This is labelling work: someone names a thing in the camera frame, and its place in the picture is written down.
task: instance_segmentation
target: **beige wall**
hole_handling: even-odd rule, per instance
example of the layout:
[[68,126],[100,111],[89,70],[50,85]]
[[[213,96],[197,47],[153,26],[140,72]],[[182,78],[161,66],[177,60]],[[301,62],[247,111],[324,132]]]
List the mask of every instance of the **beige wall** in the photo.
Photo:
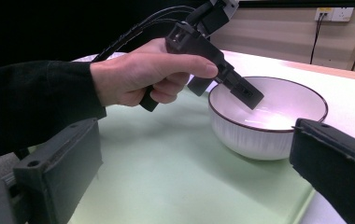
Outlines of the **beige wall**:
[[[220,49],[309,63],[315,13],[315,8],[238,9],[211,42]],[[354,50],[355,8],[349,22],[322,23],[313,64],[347,69]]]

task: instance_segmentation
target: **wall outlet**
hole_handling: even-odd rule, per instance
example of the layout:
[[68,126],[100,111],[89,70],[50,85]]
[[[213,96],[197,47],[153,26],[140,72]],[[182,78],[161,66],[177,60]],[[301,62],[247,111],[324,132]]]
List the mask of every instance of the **wall outlet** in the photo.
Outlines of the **wall outlet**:
[[349,21],[353,12],[353,7],[335,7],[332,21]]
[[325,15],[323,16],[323,21],[331,21],[332,16],[333,16],[334,8],[333,7],[318,7],[317,8],[317,13],[315,13],[315,21],[318,21],[319,19],[322,18],[322,14],[324,13]]

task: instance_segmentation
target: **light green surface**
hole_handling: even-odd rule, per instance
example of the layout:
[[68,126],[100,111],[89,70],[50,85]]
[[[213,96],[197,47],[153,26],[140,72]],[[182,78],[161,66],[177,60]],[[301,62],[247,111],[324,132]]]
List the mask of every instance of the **light green surface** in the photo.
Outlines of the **light green surface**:
[[313,195],[287,160],[252,161],[225,147],[206,96],[185,90],[153,112],[107,113],[104,164],[71,224],[296,223]]

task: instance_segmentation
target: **bowl rim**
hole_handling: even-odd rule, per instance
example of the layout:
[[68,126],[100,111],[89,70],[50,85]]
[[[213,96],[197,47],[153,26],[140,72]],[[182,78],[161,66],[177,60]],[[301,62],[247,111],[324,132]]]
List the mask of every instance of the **bowl rim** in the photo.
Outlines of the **bowl rim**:
[[[325,112],[324,114],[322,115],[322,117],[318,120],[318,122],[322,122],[326,119],[326,116],[328,115],[329,113],[329,106],[326,102],[326,100],[323,98],[323,96],[321,96],[317,91],[314,91],[312,90],[311,88],[303,85],[303,84],[300,84],[298,82],[294,82],[294,81],[291,81],[291,80],[287,80],[287,79],[284,79],[284,78],[279,78],[279,77],[261,77],[261,78],[272,78],[272,79],[279,79],[279,80],[282,80],[282,81],[287,81],[287,82],[291,82],[291,83],[294,83],[294,84],[297,84],[297,85],[300,85],[304,88],[307,88],[309,89],[310,91],[313,91],[315,94],[318,95],[318,97],[321,99],[321,101],[324,103],[325,105]],[[213,105],[212,103],[210,102],[210,95],[211,93],[213,92],[213,90],[215,90],[215,88],[217,86],[219,86],[221,83],[219,83],[218,85],[216,85],[215,87],[212,88],[212,90],[210,90],[209,92],[209,95],[207,96],[207,100],[208,100],[208,104],[210,106],[210,108],[216,113],[218,114],[220,117],[224,118],[225,120],[235,124],[235,125],[238,125],[238,126],[241,126],[241,127],[244,127],[244,128],[248,128],[248,129],[251,129],[251,130],[255,130],[255,131],[260,131],[260,132],[265,132],[265,133],[292,133],[294,131],[294,126],[291,126],[291,129],[281,129],[281,130],[272,130],[272,129],[263,129],[263,128],[256,128],[256,127],[251,127],[251,126],[248,126],[246,124],[242,124],[242,123],[239,123],[239,122],[236,122],[232,119],[228,119],[226,118],[225,116],[223,116]]]

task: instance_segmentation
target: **human hand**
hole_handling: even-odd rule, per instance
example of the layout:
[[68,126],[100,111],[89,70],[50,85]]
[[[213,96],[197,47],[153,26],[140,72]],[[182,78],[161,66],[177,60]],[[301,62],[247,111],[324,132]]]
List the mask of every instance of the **human hand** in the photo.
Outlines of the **human hand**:
[[204,57],[168,53],[164,38],[117,58],[92,63],[90,69],[103,106],[138,105],[150,85],[154,88],[151,98],[168,104],[177,99],[190,74],[213,78],[218,73],[216,65]]

